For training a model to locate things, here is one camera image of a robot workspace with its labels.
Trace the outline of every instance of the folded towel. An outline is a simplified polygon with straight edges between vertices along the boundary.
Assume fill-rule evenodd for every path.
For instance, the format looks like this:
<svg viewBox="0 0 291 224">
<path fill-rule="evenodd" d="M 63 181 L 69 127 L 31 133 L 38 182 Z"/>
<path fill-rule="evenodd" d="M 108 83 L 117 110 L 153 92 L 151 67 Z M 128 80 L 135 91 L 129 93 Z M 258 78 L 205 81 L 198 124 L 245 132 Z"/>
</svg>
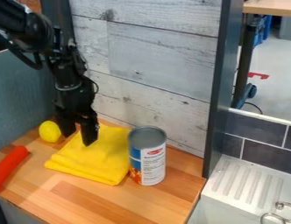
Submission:
<svg viewBox="0 0 291 224">
<path fill-rule="evenodd" d="M 129 170 L 129 129 L 100 125 L 99 138 L 86 147 L 78 132 L 45 163 L 48 169 L 73 174 L 111 186 L 119 184 Z"/>
</svg>

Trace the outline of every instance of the can lid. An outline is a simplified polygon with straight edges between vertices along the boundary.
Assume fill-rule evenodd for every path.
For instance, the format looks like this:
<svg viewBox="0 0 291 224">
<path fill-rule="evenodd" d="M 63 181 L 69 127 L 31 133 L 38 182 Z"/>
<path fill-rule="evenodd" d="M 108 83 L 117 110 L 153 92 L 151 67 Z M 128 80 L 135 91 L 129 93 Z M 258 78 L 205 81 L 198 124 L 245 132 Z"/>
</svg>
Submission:
<svg viewBox="0 0 291 224">
<path fill-rule="evenodd" d="M 137 127 L 129 134 L 131 146 L 138 150 L 160 146 L 166 140 L 166 132 L 163 129 L 153 126 Z"/>
</svg>

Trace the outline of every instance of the gray wall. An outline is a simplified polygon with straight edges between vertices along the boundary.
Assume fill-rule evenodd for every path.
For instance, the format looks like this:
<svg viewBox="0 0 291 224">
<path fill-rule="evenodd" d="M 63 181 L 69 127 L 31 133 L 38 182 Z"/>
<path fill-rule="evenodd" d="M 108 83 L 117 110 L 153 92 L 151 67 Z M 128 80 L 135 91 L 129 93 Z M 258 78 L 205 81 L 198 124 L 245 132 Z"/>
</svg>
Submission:
<svg viewBox="0 0 291 224">
<path fill-rule="evenodd" d="M 222 151 L 235 158 L 291 173 L 291 122 L 232 110 Z"/>
<path fill-rule="evenodd" d="M 221 0 L 70 0 L 104 118 L 203 157 Z"/>
<path fill-rule="evenodd" d="M 53 77 L 0 52 L 0 148 L 53 115 Z"/>
</svg>

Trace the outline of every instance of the can label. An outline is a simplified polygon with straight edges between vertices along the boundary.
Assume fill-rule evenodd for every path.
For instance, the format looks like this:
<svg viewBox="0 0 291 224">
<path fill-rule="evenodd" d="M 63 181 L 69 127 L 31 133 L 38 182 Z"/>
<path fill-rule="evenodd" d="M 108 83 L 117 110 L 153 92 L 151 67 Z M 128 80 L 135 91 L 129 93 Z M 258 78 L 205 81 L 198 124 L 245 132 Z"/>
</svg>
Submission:
<svg viewBox="0 0 291 224">
<path fill-rule="evenodd" d="M 151 149 L 131 149 L 130 175 L 143 186 L 153 186 L 166 176 L 166 144 Z"/>
</svg>

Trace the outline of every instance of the red object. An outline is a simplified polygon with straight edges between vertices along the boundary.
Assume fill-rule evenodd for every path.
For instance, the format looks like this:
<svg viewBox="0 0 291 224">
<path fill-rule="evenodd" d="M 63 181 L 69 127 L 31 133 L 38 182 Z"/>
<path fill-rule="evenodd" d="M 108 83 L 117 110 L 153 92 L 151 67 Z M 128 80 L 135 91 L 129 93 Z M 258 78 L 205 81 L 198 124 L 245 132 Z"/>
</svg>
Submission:
<svg viewBox="0 0 291 224">
<path fill-rule="evenodd" d="M 0 187 L 17 166 L 29 155 L 24 146 L 17 146 L 0 162 Z"/>
<path fill-rule="evenodd" d="M 267 80 L 269 77 L 269 75 L 265 74 L 265 73 L 249 73 L 249 75 L 248 75 L 249 78 L 252 78 L 254 76 L 260 76 L 261 80 Z"/>
</svg>

